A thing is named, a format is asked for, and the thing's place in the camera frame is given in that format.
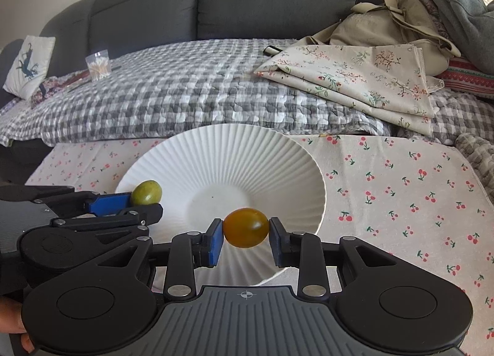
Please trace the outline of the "person's left hand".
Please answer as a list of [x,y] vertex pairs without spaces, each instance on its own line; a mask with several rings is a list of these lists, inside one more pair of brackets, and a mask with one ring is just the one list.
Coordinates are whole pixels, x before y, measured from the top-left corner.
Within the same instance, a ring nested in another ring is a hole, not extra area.
[[23,325],[22,304],[13,299],[2,297],[0,300],[1,333],[20,334],[23,349],[30,354],[34,346]]

